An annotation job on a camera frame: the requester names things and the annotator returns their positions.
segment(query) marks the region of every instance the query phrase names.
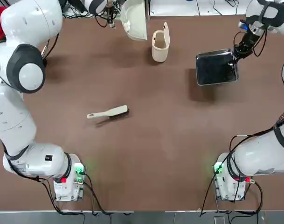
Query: gray floor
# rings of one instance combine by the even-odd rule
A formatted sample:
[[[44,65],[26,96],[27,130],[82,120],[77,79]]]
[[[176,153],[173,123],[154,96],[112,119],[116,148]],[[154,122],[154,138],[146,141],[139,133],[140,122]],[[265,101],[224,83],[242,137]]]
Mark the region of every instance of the gray floor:
[[[123,213],[111,215],[112,224],[214,224],[214,217],[224,216],[208,212],[199,217],[198,212],[173,213],[173,212],[135,212],[129,216]],[[84,216],[62,216],[55,212],[23,212],[23,213],[3,213],[0,214],[0,224],[82,224]],[[100,214],[93,217],[86,214],[85,224],[110,224],[108,216]],[[238,217],[232,224],[256,224],[257,216]],[[260,224],[284,224],[284,211],[263,211],[259,213]]]

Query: cable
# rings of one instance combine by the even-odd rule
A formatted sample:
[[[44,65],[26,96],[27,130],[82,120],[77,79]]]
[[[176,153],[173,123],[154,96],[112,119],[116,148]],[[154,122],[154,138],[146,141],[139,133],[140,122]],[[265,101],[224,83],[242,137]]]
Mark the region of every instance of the cable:
[[[207,191],[206,191],[206,194],[205,194],[205,197],[204,197],[204,201],[203,201],[203,205],[202,205],[200,217],[204,214],[204,213],[203,213],[203,210],[204,210],[206,198],[207,198],[209,189],[210,189],[210,187],[211,187],[212,181],[214,180],[216,174],[218,174],[219,169],[222,167],[222,164],[226,161],[226,159],[228,159],[228,158],[232,155],[232,153],[235,151],[235,149],[236,149],[240,144],[242,144],[243,142],[245,142],[245,141],[248,140],[249,138],[257,137],[257,136],[263,135],[263,134],[265,134],[265,133],[267,133],[267,132],[270,132],[272,129],[273,129],[273,128],[271,127],[271,128],[269,128],[269,129],[266,129],[266,130],[257,132],[257,133],[255,133],[255,134],[248,135],[246,138],[244,138],[243,140],[241,140],[240,142],[238,142],[238,143],[234,146],[234,148],[229,152],[229,154],[228,154],[228,155],[225,157],[225,159],[221,162],[221,164],[219,165],[218,169],[214,172],[213,177],[211,178],[211,181],[210,181],[210,183],[209,183],[209,185],[208,185],[208,188],[207,188]],[[263,192],[262,192],[261,187],[257,184],[257,182],[255,182],[255,184],[259,187],[260,192],[261,192],[261,201],[260,201],[259,208],[257,209],[257,210],[259,210],[259,209],[261,209],[262,204],[263,204]],[[253,214],[253,212],[244,212],[244,213],[242,213],[242,214],[246,214],[246,215],[249,214],[249,215],[251,215],[251,214]]]
[[[200,14],[200,9],[199,9],[199,4],[198,4],[198,0],[196,0],[196,2],[197,2],[197,7],[198,7],[199,16],[201,16],[201,14]]]
[[[86,216],[84,214],[82,214],[82,215],[84,216],[83,224],[85,224]]]
[[[215,8],[215,0],[213,0],[213,6],[212,6],[212,8],[213,8],[215,11],[217,11],[219,15],[222,15],[222,14]]]
[[[107,27],[107,25],[108,25],[108,23],[109,23],[109,21],[108,21],[108,20],[106,20],[105,25],[101,25],[101,24],[99,23],[98,19],[97,19],[97,16],[95,16],[95,20],[96,20],[96,22],[98,23],[98,25],[99,25],[99,26],[101,26],[102,28]]]
[[[78,9],[74,8],[70,4],[69,4],[69,7],[70,7],[71,11],[73,12],[73,15],[63,14],[63,16],[65,18],[74,19],[74,18],[92,18],[92,17],[95,17],[97,24],[102,28],[107,27],[108,24],[112,24],[113,20],[116,19],[117,15],[120,14],[120,12],[122,10],[122,7],[121,7],[121,4],[119,3],[119,0],[115,1],[113,3],[112,7],[110,7],[110,8],[107,7],[107,8],[105,8],[105,10],[101,14],[96,14],[96,15],[92,15],[89,12],[87,12],[85,15],[83,15],[83,14],[81,14],[81,12]],[[104,25],[101,24],[99,22],[98,18],[105,20],[106,23]]]
[[[237,9],[238,9],[238,6],[239,6],[239,1],[238,1],[238,0],[225,0],[225,1],[226,1],[226,3],[228,3],[231,7],[235,7],[235,6],[236,6],[236,2],[237,2],[237,7],[236,7],[236,11],[235,11],[235,15],[237,15]]]
[[[4,3],[0,0],[0,3],[5,7]]]
[[[236,49],[235,49],[235,39],[236,39],[237,35],[240,34],[240,33],[243,33],[243,32],[239,31],[239,32],[237,32],[237,33],[235,34],[235,36],[234,36],[234,39],[233,39],[233,48],[234,48],[234,50],[236,50]],[[266,28],[265,28],[263,34],[261,35],[261,37],[259,38],[259,40],[257,41],[257,43],[256,43],[250,50],[248,50],[247,52],[240,52],[240,51],[238,51],[238,50],[236,50],[236,51],[237,51],[239,54],[248,54],[248,53],[252,52],[252,50],[254,51],[255,48],[256,48],[256,46],[257,46],[257,45],[259,44],[259,42],[262,40],[262,38],[263,38],[264,35],[265,35],[265,39],[264,39],[264,43],[263,43],[263,46],[262,46],[262,49],[261,49],[260,53],[257,55],[257,54],[254,52],[255,56],[259,57],[259,56],[261,55],[263,49],[264,49],[265,44],[266,44],[266,36],[267,36],[267,29],[266,29]]]
[[[218,173],[219,169],[222,167],[222,164],[226,161],[226,159],[229,157],[229,155],[231,155],[235,149],[241,144],[243,143],[244,141],[246,141],[247,139],[251,138],[250,136],[246,137],[245,139],[241,140],[232,150],[231,152],[229,152],[229,154],[225,157],[225,159],[222,161],[222,163],[220,164],[220,166],[218,167],[218,169],[214,172],[213,174],[213,177],[211,178],[211,181],[208,185],[208,188],[207,188],[207,191],[206,191],[206,194],[205,194],[205,197],[204,197],[204,201],[203,201],[203,205],[202,205],[202,209],[201,209],[201,213],[200,213],[200,217],[203,215],[203,210],[204,210],[204,206],[205,206],[205,202],[206,202],[206,198],[207,198],[207,195],[208,195],[208,192],[209,192],[209,189],[210,189],[210,186],[212,184],[212,181],[214,180],[216,174]]]
[[[52,52],[52,50],[54,49],[55,45],[57,44],[58,37],[59,37],[59,34],[57,34],[57,36],[56,36],[56,39],[55,39],[55,42],[54,42],[53,46],[51,47],[51,49],[48,51],[48,53],[46,54],[46,56],[45,56],[44,58],[47,58],[47,56],[49,56],[49,54]]]
[[[260,204],[259,207],[256,211],[250,212],[250,211],[237,211],[238,213],[244,214],[244,215],[255,215],[258,214],[261,211],[261,208],[263,206],[263,190],[261,188],[261,186],[257,183],[257,181],[255,181],[255,185],[259,188],[260,191]]]
[[[252,217],[253,215],[250,215],[250,216],[234,216],[231,220],[230,220],[230,217],[229,217],[229,214],[227,214],[227,217],[228,217],[228,221],[229,221],[229,224],[232,224],[232,221],[233,219],[235,218],[238,218],[238,217],[243,217],[243,218],[248,218],[248,217]]]
[[[89,175],[86,174],[86,173],[84,173],[84,175],[86,175],[86,176],[88,177],[89,181],[92,183],[91,178],[89,177]],[[94,190],[93,190],[92,185],[90,186],[90,185],[88,185],[86,182],[84,182],[84,185],[86,185],[86,186],[89,188],[89,190],[91,191],[93,197],[94,197],[95,200],[96,200],[96,203],[97,203],[98,207],[100,208],[100,211],[101,211],[104,215],[107,215],[107,216],[113,214],[112,212],[106,212],[106,211],[101,207],[101,205],[100,205],[100,203],[99,203],[99,200],[98,200],[98,198],[97,198],[97,196],[96,196],[96,194],[95,194],[95,192],[94,192]]]
[[[52,205],[53,205],[53,207],[54,207],[54,209],[56,210],[56,212],[58,212],[59,214],[61,214],[61,215],[70,215],[70,216],[77,216],[77,215],[82,215],[82,214],[85,214],[84,212],[82,212],[82,211],[80,211],[80,212],[69,212],[69,211],[67,211],[67,212],[63,212],[63,211],[61,211],[58,207],[57,207],[57,205],[55,204],[55,202],[54,202],[54,199],[53,199],[53,197],[52,197],[52,194],[51,194],[51,189],[48,189],[48,187],[45,185],[45,183],[43,183],[43,182],[40,182],[43,186],[44,186],[44,188],[46,189],[46,191],[47,191],[47,193],[48,193],[48,196],[49,196],[49,198],[50,198],[50,201],[51,201],[51,203],[52,203]]]
[[[260,51],[260,53],[259,53],[259,54],[256,54],[256,52],[255,52],[255,49],[253,49],[253,51],[254,51],[254,54],[255,54],[255,56],[256,56],[256,57],[259,57],[259,56],[260,56],[260,55],[262,54],[262,51],[263,51],[263,49],[264,49],[264,47],[265,47],[266,38],[267,38],[267,29],[265,30],[265,38],[264,38],[264,43],[263,43],[263,46],[262,46],[262,48],[261,48],[261,51]]]
[[[7,0],[3,0],[8,6],[11,6],[11,4]]]
[[[236,189],[236,193],[235,193],[233,204],[235,204],[235,201],[236,201],[236,196],[237,196],[237,192],[238,192],[238,189],[239,189],[239,183],[240,183],[240,175],[238,177],[238,185],[237,185],[237,189]]]

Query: cleaning brush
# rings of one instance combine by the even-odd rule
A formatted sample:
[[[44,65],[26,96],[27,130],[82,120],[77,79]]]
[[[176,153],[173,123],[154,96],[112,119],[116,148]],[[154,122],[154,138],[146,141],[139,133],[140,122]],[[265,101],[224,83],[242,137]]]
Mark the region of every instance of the cleaning brush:
[[[99,117],[109,117],[109,118],[116,118],[117,116],[123,116],[128,114],[129,109],[127,105],[119,106],[113,109],[110,109],[105,112],[100,112],[100,113],[90,113],[87,115],[88,119],[92,118],[99,118]]]

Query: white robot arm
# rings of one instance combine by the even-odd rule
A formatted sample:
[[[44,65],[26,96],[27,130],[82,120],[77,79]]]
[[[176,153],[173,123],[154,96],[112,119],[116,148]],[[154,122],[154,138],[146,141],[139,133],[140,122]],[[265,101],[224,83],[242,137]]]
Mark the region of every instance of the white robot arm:
[[[253,53],[253,47],[267,29],[284,35],[284,2],[252,0],[246,11],[247,32],[242,41],[235,45],[236,61]],[[284,83],[284,65],[282,69]],[[241,200],[245,192],[245,178],[284,172],[284,113],[273,128],[240,144],[232,157],[222,153],[215,169],[216,185],[222,200]]]
[[[61,147],[35,142],[36,126],[23,93],[39,91],[45,71],[38,45],[62,27],[57,0],[21,0],[1,15],[6,42],[0,42],[0,139],[3,165],[20,175],[52,178],[58,201],[76,201],[83,189],[83,165]]]

